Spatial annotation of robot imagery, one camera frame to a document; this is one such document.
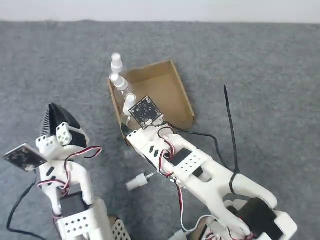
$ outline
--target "white wire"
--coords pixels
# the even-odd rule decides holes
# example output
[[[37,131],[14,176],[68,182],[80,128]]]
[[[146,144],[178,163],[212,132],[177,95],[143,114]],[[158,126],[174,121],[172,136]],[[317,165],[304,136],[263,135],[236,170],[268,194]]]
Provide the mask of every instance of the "white wire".
[[[182,195],[182,191],[181,191],[181,188],[179,186],[178,187],[178,191],[179,191],[179,195],[180,195],[180,199],[181,199],[181,215],[180,215],[180,223],[181,223],[181,227],[182,229],[185,231],[185,232],[188,232],[188,233],[192,233],[193,231],[195,231],[199,224],[200,224],[200,221],[204,218],[213,218],[215,220],[218,220],[215,216],[213,215],[203,215],[201,216],[198,221],[196,222],[194,228],[192,229],[186,229],[185,226],[184,226],[184,223],[183,223],[183,217],[184,217],[184,199],[183,199],[183,195]]]

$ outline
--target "black wire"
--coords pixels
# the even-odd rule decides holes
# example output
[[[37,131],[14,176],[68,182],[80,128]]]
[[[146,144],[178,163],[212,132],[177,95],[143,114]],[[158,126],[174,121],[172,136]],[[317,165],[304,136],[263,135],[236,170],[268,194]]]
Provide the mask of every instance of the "black wire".
[[[214,144],[215,144],[215,149],[216,149],[216,153],[218,154],[219,156],[219,159],[222,163],[222,165],[226,168],[226,169],[229,169],[230,168],[227,166],[224,158],[222,157],[221,153],[220,153],[220,149],[219,149],[219,145],[218,145],[218,140],[215,136],[209,134],[209,133],[201,133],[201,132],[196,132],[196,131],[187,131],[187,130],[183,130],[179,127],[176,127],[176,126],[173,126],[170,122],[164,122],[164,124],[168,124],[170,127],[172,127],[173,129],[176,129],[180,132],[183,132],[183,133],[186,133],[186,134],[192,134],[192,135],[199,135],[199,136],[205,136],[205,137],[209,137],[209,138],[212,138],[214,140]]]
[[[234,155],[234,173],[239,173],[239,165],[238,165],[238,154],[237,154],[237,145],[236,145],[236,138],[235,138],[235,130],[234,124],[232,122],[231,112],[230,112],[230,104],[227,92],[227,86],[224,85],[224,96],[225,96],[225,103],[226,103],[226,111],[228,112],[228,118],[230,123],[230,130],[231,130],[231,137],[232,137],[232,145],[233,145],[233,155]]]
[[[22,193],[22,195],[19,197],[19,199],[16,201],[16,203],[14,204],[10,214],[9,214],[9,217],[8,217],[8,221],[6,223],[6,229],[12,233],[17,233],[17,234],[23,234],[23,235],[28,235],[28,236],[32,236],[34,238],[37,238],[37,239],[41,239],[41,240],[46,240],[45,238],[43,238],[42,236],[39,236],[35,233],[32,233],[32,232],[28,232],[28,231],[23,231],[23,230],[18,230],[18,229],[13,229],[10,227],[11,225],[11,222],[12,222],[12,218],[15,214],[15,211],[16,209],[18,208],[19,204],[21,203],[21,201],[24,199],[24,197],[30,192],[30,190],[32,189],[32,187],[36,184],[37,182],[37,173],[35,170],[33,170],[34,174],[35,174],[35,177],[34,177],[34,180],[33,182],[31,183],[31,185]]]

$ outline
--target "black plastic part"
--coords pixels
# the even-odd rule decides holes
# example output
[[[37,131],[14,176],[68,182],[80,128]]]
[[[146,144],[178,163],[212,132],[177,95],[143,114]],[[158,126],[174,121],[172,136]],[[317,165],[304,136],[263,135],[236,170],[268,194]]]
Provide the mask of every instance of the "black plastic part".
[[[159,150],[155,150],[153,156],[156,158],[158,156]]]
[[[75,145],[82,148],[87,147],[87,140],[85,135],[72,130],[70,130],[69,132],[72,135],[72,141],[70,142],[70,145]]]
[[[82,191],[60,198],[60,206],[64,218],[89,209],[89,206],[83,200]]]
[[[202,170],[201,167],[198,167],[192,174],[195,175],[197,178],[200,177],[204,171]]]
[[[40,137],[43,135],[48,135],[49,137],[55,136],[57,134],[57,127],[63,122],[68,123],[70,127],[80,129],[80,124],[70,112],[62,106],[53,102],[50,103],[42,122]]]
[[[121,132],[122,134],[127,137],[129,136],[133,131],[127,127],[127,125],[121,123]]]
[[[147,122],[151,120],[151,124],[159,118],[162,113],[149,96],[145,96],[141,101],[134,105],[129,112],[139,123],[141,128],[145,130],[149,125]]]
[[[50,167],[50,169],[46,172],[46,176],[49,177],[50,174],[52,174],[52,172],[53,172],[54,170],[55,170],[55,167],[54,167],[54,166]]]
[[[233,215],[238,213],[238,210],[234,206],[228,206],[226,209],[228,209]]]
[[[283,236],[283,232],[275,223],[277,215],[258,197],[251,198],[236,216],[241,218],[257,237],[266,233],[272,240],[279,240]]]
[[[177,166],[179,163],[185,160],[185,158],[188,157],[191,153],[192,151],[190,151],[189,149],[182,148],[171,158],[170,163],[172,163],[174,166]]]
[[[26,172],[30,172],[47,162],[39,153],[25,144],[8,152],[3,156],[3,159]]]

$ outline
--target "white bracket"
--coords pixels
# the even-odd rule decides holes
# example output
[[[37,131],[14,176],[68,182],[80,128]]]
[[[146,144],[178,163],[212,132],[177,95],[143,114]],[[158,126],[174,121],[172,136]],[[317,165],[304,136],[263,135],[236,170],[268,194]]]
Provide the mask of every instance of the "white bracket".
[[[94,208],[57,221],[62,239],[74,238],[98,228]]]
[[[66,146],[72,141],[72,135],[69,132],[69,129],[74,129],[74,127],[70,127],[67,122],[61,123],[56,128],[56,138],[62,146]]]

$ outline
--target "cable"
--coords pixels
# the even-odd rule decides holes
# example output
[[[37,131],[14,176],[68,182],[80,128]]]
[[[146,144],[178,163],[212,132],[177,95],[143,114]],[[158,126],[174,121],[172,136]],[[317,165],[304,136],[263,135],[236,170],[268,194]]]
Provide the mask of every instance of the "cable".
[[[214,140],[216,153],[218,154],[219,159],[220,159],[222,165],[223,165],[226,169],[230,170],[230,168],[227,166],[224,158],[222,157],[222,155],[221,155],[221,153],[220,153],[220,149],[219,149],[219,145],[218,145],[218,140],[217,140],[217,138],[216,138],[215,136],[213,136],[213,135],[211,135],[211,134],[209,134],[209,133],[201,133],[201,132],[196,132],[196,131],[183,130],[183,129],[179,128],[179,127],[176,127],[176,126],[172,125],[172,124],[171,124],[170,122],[168,122],[168,121],[166,121],[165,123],[168,124],[168,125],[169,125],[170,127],[172,127],[173,129],[176,129],[176,130],[178,130],[178,131],[180,131],[180,132],[183,132],[183,133],[186,133],[186,134],[199,135],[199,136],[205,136],[205,137],[212,138],[212,139]]]
[[[35,170],[33,170],[34,172],[34,180],[33,182],[30,184],[30,186],[22,193],[22,195],[19,197],[19,199],[16,201],[16,203],[14,204],[10,214],[9,214],[9,217],[8,217],[8,221],[6,223],[6,229],[12,233],[17,233],[17,234],[23,234],[23,235],[28,235],[28,236],[32,236],[34,238],[37,238],[37,239],[41,239],[41,240],[46,240],[44,237],[42,236],[39,236],[33,232],[29,232],[29,231],[23,231],[23,230],[18,230],[18,229],[14,229],[14,228],[11,228],[10,225],[11,225],[11,222],[12,222],[12,219],[13,219],[13,216],[15,214],[15,211],[16,209],[18,208],[19,204],[21,203],[21,201],[24,199],[24,197],[30,192],[30,190],[32,189],[32,187],[36,184],[37,182],[37,173]]]
[[[171,173],[163,173],[162,171],[161,171],[161,169],[162,169],[162,158],[163,158],[163,156],[164,156],[164,152],[165,151],[168,151],[168,150],[166,150],[166,149],[163,149],[162,150],[162,152],[161,152],[161,154],[160,154],[160,157],[159,157],[159,172],[163,175],[163,176],[165,176],[165,177],[170,177],[171,175],[173,175],[174,173],[173,172],[171,172]]]
[[[199,224],[200,224],[200,221],[204,218],[213,218],[215,220],[218,220],[215,216],[213,215],[203,215],[201,216],[198,221],[196,222],[194,228],[192,229],[186,229],[185,226],[184,226],[184,223],[183,223],[183,217],[184,217],[184,199],[183,199],[183,195],[182,195],[182,191],[181,191],[181,188],[179,187],[179,185],[177,184],[177,179],[175,178],[174,179],[174,183],[176,185],[176,188],[178,190],[178,196],[179,196],[179,204],[180,204],[180,223],[181,223],[181,227],[182,229],[185,231],[185,232],[188,232],[188,233],[192,233],[193,231],[195,231]]]
[[[230,104],[227,92],[227,86],[224,85],[224,97],[225,97],[225,104],[226,104],[226,111],[228,113],[229,123],[230,123],[230,130],[231,130],[231,138],[232,138],[232,145],[233,145],[233,155],[234,155],[234,173],[240,173],[239,165],[238,165],[238,154],[237,154],[237,145],[236,145],[236,138],[235,138],[235,130],[234,124],[232,122],[231,112],[230,112]]]
[[[175,150],[174,145],[173,145],[171,142],[169,142],[168,140],[164,139],[164,138],[160,135],[160,131],[163,130],[163,129],[170,129],[170,130],[172,131],[172,133],[174,133],[174,130],[172,129],[172,127],[165,126],[165,127],[162,127],[161,129],[159,129],[159,131],[158,131],[158,133],[157,133],[157,134],[158,134],[158,137],[161,138],[161,139],[163,139],[164,142],[169,145],[169,147],[170,147],[170,159],[171,159],[171,158],[175,155],[176,150]]]
[[[86,154],[88,152],[90,152],[91,150],[96,150],[96,153],[93,155],[93,156],[90,156],[90,157],[85,157],[87,159],[92,159],[96,156],[98,156],[101,152],[102,152],[102,147],[101,146],[91,146],[91,147],[88,147],[84,150],[81,150],[81,151],[78,151],[78,152],[75,152],[75,153],[72,153],[70,154],[65,160],[64,160],[64,170],[65,170],[65,173],[66,173],[66,178],[67,178],[67,181],[66,181],[66,184],[65,186],[63,187],[63,189],[67,189],[69,188],[69,185],[70,185],[70,173],[69,171],[67,170],[67,163],[68,161],[70,160],[70,158],[72,157],[76,157],[76,156],[80,156],[80,155],[83,155],[83,154]]]

